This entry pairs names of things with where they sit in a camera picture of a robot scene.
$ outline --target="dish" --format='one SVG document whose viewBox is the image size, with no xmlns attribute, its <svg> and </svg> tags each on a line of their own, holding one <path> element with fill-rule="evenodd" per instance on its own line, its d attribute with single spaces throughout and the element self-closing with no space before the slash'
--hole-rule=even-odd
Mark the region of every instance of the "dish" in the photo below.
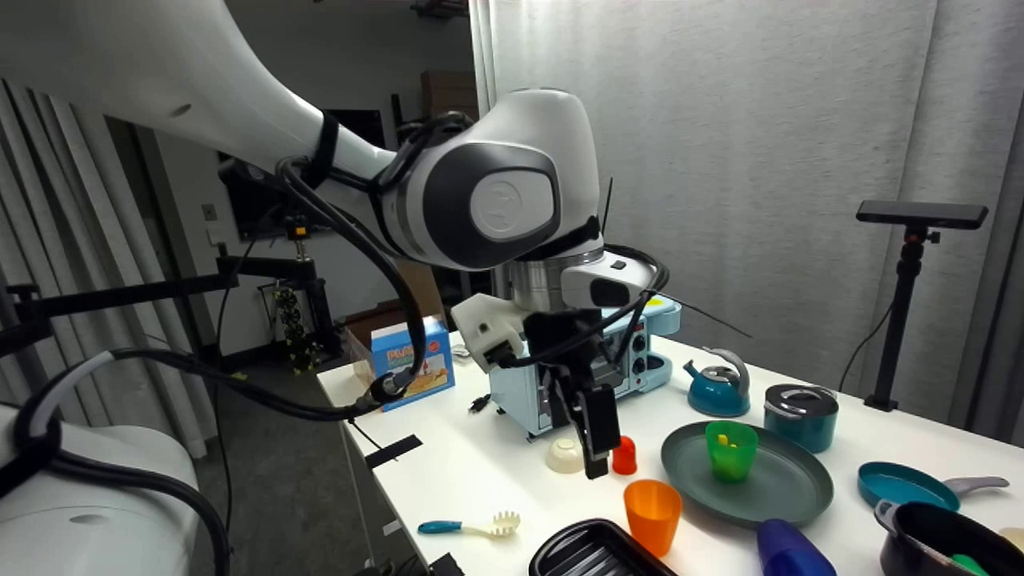
<svg viewBox="0 0 1024 576">
<path fill-rule="evenodd" d="M 706 426 L 683 426 L 662 442 L 662 463 L 669 484 L 690 504 L 706 509 L 723 520 L 755 528 L 768 518 L 808 523 L 832 501 L 830 470 L 805 447 L 786 442 L 768 427 L 747 484 L 722 484 L 706 447 Z"/>
<path fill-rule="evenodd" d="M 953 477 L 953 480 L 935 480 L 917 467 L 904 467 L 893 461 L 868 461 L 859 470 L 859 488 L 868 504 L 877 504 L 880 498 L 889 501 L 932 501 L 939 509 L 962 509 L 962 498 L 972 488 L 999 488 L 1007 485 L 1005 477 Z"/>
</svg>

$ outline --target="floor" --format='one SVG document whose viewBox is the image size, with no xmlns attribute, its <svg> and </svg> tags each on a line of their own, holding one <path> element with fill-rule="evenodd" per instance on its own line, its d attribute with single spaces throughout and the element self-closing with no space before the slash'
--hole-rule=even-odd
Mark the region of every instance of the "floor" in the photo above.
<svg viewBox="0 0 1024 576">
<path fill-rule="evenodd" d="M 282 397 L 328 406 L 318 377 L 278 365 L 248 373 Z M 393 512 L 361 457 L 347 457 L 339 426 L 298 423 L 233 393 L 222 393 L 222 426 L 233 473 L 233 576 L 356 576 L 365 559 L 381 573 L 416 564 L 404 531 L 383 537 Z M 200 485 L 224 515 L 218 447 L 200 461 Z M 216 576 L 206 531 L 196 539 L 194 576 Z"/>
</svg>

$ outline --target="light stand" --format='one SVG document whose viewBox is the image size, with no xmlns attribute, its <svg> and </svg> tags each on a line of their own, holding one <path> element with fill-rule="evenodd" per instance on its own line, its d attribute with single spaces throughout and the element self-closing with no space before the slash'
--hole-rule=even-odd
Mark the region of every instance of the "light stand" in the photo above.
<svg viewBox="0 0 1024 576">
<path fill-rule="evenodd" d="M 895 382 L 908 299 L 917 295 L 917 278 L 923 273 L 925 243 L 940 240 L 940 234 L 928 227 L 975 229 L 983 227 L 986 214 L 988 209 L 983 206 L 862 201 L 859 222 L 907 227 L 899 263 L 895 263 L 893 318 L 884 343 L 877 384 L 863 397 L 868 406 L 888 410 L 888 411 L 895 410 L 893 382 Z"/>
</svg>

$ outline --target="orange cup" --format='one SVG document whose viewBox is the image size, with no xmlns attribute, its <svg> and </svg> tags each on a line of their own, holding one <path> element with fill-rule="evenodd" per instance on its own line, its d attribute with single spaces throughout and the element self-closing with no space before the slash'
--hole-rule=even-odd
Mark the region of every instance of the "orange cup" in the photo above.
<svg viewBox="0 0 1024 576">
<path fill-rule="evenodd" d="M 683 496 L 660 480 L 636 480 L 626 493 L 631 533 L 656 555 L 667 555 L 677 539 Z"/>
</svg>

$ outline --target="green plate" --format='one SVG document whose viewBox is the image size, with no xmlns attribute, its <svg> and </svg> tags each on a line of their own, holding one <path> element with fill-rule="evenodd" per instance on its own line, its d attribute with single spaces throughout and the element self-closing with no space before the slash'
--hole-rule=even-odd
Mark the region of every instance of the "green plate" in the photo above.
<svg viewBox="0 0 1024 576">
<path fill-rule="evenodd" d="M 706 423 L 683 426 L 662 442 L 662 463 L 684 504 L 736 523 L 786 518 L 808 523 L 832 501 L 832 477 L 811 452 L 760 427 L 760 454 L 747 484 L 722 484 L 706 447 Z"/>
</svg>

